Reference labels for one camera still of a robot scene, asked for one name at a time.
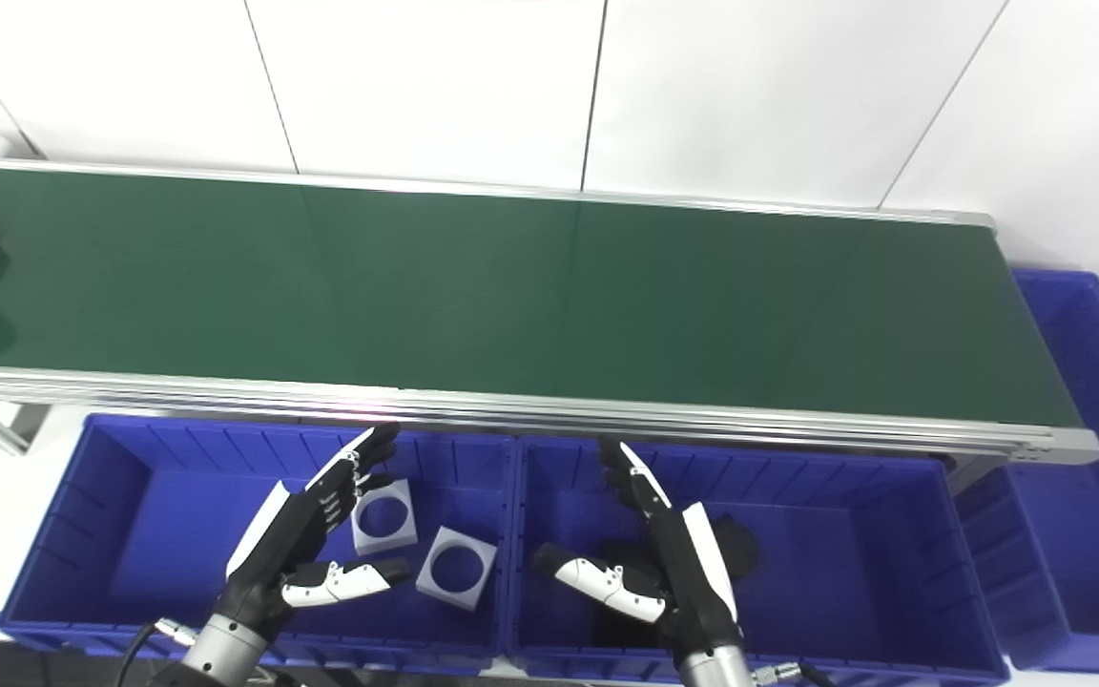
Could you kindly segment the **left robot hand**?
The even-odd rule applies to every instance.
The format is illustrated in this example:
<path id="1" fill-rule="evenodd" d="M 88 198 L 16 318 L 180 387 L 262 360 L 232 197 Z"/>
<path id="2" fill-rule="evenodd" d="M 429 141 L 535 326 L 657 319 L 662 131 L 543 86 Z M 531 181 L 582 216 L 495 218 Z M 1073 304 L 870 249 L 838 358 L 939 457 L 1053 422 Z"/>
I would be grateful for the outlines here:
<path id="1" fill-rule="evenodd" d="M 214 614 L 274 642 L 302 608 L 344 603 L 393 590 L 411 576 L 402 557 L 336 564 L 319 558 L 328 535 L 347 522 L 364 495 L 391 486 L 371 469 L 396 453 L 401 426 L 371 426 L 328 458 L 300 491 L 277 483 L 227 561 Z"/>

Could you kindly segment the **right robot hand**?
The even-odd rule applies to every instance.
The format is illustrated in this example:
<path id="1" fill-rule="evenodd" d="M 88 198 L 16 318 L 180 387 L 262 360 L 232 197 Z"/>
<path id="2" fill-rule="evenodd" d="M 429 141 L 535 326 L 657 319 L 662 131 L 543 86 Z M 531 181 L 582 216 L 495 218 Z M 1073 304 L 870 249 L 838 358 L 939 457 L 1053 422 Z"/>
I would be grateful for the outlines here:
<path id="1" fill-rule="evenodd" d="M 624 441 L 601 436 L 597 445 L 606 483 L 619 503 L 641 518 L 659 576 L 552 543 L 537 549 L 533 566 L 615 612 L 655 627 L 675 666 L 740 647 L 728 561 L 703 505 L 673 505 L 650 466 Z"/>

